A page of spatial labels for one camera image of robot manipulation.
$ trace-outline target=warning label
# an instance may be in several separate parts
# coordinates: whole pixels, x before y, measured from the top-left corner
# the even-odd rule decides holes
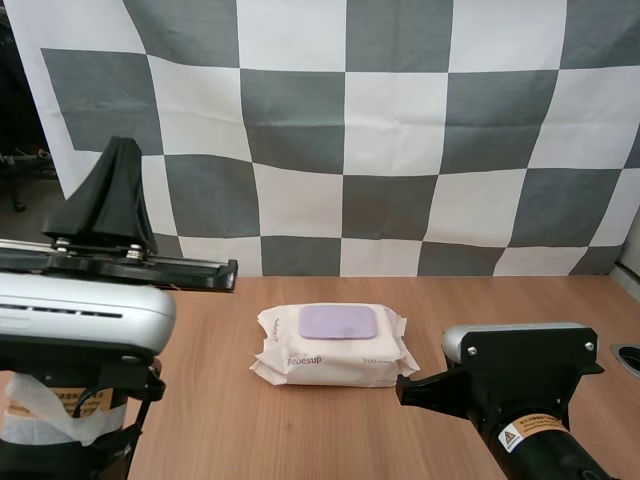
[[[513,423],[507,425],[502,432],[500,432],[500,435],[498,435],[498,440],[500,440],[500,443],[502,443],[502,446],[507,452],[511,453],[525,438],[546,430],[567,431],[557,418],[551,415],[537,413],[520,417]]]
[[[52,388],[53,392],[62,402],[64,409],[71,416],[76,408],[80,397],[84,393],[84,388]],[[88,417],[98,408],[108,411],[111,408],[111,397],[113,389],[102,390],[94,396],[89,397],[80,407],[80,418]],[[18,415],[27,418],[36,418],[28,409],[20,405],[18,402],[11,400],[8,412],[12,415]]]
[[[504,432],[504,437],[507,441],[507,444],[512,443],[516,439],[516,435],[511,432]]]

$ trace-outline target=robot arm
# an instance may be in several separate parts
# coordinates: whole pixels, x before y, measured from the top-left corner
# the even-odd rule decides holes
[[[156,255],[131,139],[111,140],[44,233],[51,245],[0,240],[0,370],[51,389],[82,387],[74,416],[100,391],[112,408],[130,397],[142,404],[133,425],[89,446],[0,440],[0,479],[121,480],[165,389],[155,357],[176,312],[158,288],[232,292],[238,264]]]
[[[469,419],[509,480],[612,480],[569,433],[569,401],[596,363],[577,323],[460,325],[443,338],[448,370],[398,378],[402,405]]]

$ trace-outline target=purple plastic lid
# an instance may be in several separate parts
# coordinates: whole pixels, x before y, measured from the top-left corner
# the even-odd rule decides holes
[[[309,305],[300,312],[299,333],[311,340],[366,340],[378,334],[378,324],[369,307]]]

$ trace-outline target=wooden table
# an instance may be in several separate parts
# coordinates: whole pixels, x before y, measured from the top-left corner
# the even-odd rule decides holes
[[[168,388],[151,408],[134,480],[504,478],[469,422],[401,407],[392,388],[274,387],[249,371],[264,338],[256,315],[309,302],[382,303],[408,317],[416,378],[445,369],[440,339],[455,324],[593,327],[606,373],[581,381],[572,431],[611,475],[640,478],[640,378],[609,350],[640,343],[640,304],[606,277],[240,279],[234,295],[176,299],[161,356]]]

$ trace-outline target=wet wipes package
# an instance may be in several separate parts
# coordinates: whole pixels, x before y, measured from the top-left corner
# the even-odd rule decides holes
[[[390,387],[420,369],[384,305],[282,305],[258,315],[267,334],[251,370],[273,385]]]

